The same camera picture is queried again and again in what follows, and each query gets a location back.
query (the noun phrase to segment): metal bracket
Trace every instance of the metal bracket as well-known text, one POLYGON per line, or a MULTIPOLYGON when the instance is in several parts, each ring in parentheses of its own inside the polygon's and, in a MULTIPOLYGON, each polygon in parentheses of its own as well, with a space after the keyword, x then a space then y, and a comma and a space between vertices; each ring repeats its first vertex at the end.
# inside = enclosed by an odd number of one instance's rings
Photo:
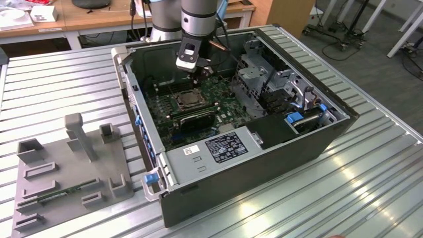
POLYGON ((119 87, 120 89, 124 89, 124 80, 121 78, 121 71, 119 70, 119 66, 121 61, 128 57, 129 52, 127 47, 119 46, 112 48, 112 59, 113 59, 113 66, 115 66, 115 71, 116 71, 116 77, 117 77, 117 82, 119 82, 119 87))
POLYGON ((160 195, 167 192, 167 190, 163 190, 163 191, 156 192, 156 193, 152 192, 152 190, 149 190, 149 186, 147 185, 147 182, 145 182, 145 179, 144 179, 147 175, 152 175, 152 174, 159 173, 159 169, 160 169, 160 167, 156 167, 151 171, 141 173, 143 190, 144 190, 144 194, 145 194, 145 199, 149 202, 153 202, 153 201, 159 200, 160 195))

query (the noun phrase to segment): desk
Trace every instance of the desk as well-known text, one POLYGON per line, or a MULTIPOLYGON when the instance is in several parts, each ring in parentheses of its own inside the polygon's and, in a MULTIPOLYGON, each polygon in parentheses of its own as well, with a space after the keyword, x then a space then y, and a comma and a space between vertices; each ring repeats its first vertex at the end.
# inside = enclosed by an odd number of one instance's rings
POLYGON ((64 37, 67 27, 61 3, 63 0, 56 0, 53 3, 59 14, 56 22, 33 22, 31 27, 0 31, 0 45, 64 37))
MULTIPOLYGON (((68 40, 71 49, 79 50, 81 49, 79 36, 131 29, 128 0, 112 0, 109 7, 93 10, 89 14, 87 14, 87 9, 73 6, 71 0, 57 0, 55 6, 59 10, 57 22, 36 22, 33 27, 0 32, 0 45, 64 37, 68 40), (39 32, 39 30, 43 31, 45 29, 55 29, 55 31, 39 32)), ((224 18, 240 17, 239 27, 247 27, 253 10, 253 5, 244 5, 240 2, 231 3, 227 7, 224 18)), ((148 17, 148 27, 152 27, 151 20, 152 18, 148 17)), ((137 15, 135 16, 133 28, 144 28, 144 20, 137 15)))
POLYGON ((394 48, 391 49, 387 57, 392 57, 395 55, 395 53, 398 52, 398 50, 400 49, 400 47, 403 47, 406 41, 408 40, 411 34, 414 33, 414 31, 416 30, 416 28, 419 27, 420 23, 423 22, 423 0, 418 0, 420 1, 420 5, 418 6, 418 8, 415 9, 415 11, 411 13, 411 16, 408 17, 403 27, 399 29, 400 32, 403 32, 406 30, 406 28, 408 27, 410 23, 414 21, 411 27, 408 28, 407 32, 403 34, 402 38, 399 39, 399 41, 396 42, 396 45, 394 46, 394 48))
POLYGON ((113 69, 115 46, 12 58, 0 72, 1 238, 12 230, 17 141, 35 137, 45 143, 65 138, 57 125, 75 111, 89 120, 85 132, 104 123, 119 127, 135 196, 32 238, 420 237, 422 136, 287 31, 272 25, 260 29, 360 113, 322 156, 165 228, 159 202, 148 202, 141 190, 145 167, 113 69))

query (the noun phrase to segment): white label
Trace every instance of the white label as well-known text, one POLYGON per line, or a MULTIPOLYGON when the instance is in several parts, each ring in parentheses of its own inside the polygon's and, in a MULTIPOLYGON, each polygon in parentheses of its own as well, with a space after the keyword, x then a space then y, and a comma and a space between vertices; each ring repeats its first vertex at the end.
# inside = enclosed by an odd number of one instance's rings
POLYGON ((57 28, 45 28, 45 29, 40 29, 39 32, 47 32, 47 31, 61 31, 61 27, 57 28))
POLYGON ((200 149, 199 149, 199 147, 196 145, 184 149, 185 155, 191 155, 191 154, 193 154, 193 153, 196 153, 199 151, 200 151, 200 149))

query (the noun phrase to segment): aluminum work table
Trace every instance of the aluminum work table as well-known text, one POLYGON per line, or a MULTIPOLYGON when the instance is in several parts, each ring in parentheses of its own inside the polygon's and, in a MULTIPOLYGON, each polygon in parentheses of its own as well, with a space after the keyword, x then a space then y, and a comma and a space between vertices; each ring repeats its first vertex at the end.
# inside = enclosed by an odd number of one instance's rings
POLYGON ((111 48, 11 59, 0 86, 0 238, 11 236, 19 140, 67 137, 63 116, 84 130, 123 133, 135 196, 32 235, 49 237, 420 237, 422 136, 280 28, 261 30, 360 113, 318 159, 179 225, 165 228, 144 198, 141 154, 117 85, 111 48))

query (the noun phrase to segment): small circuit board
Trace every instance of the small circuit board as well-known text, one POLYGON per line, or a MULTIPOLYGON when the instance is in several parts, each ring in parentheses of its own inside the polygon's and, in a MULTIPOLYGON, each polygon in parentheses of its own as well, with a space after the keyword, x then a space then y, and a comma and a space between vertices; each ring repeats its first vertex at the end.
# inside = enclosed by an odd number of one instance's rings
POLYGON ((175 92, 168 87, 165 95, 148 93, 145 101, 167 150, 224 133, 251 120, 229 80, 215 76, 192 89, 175 92))

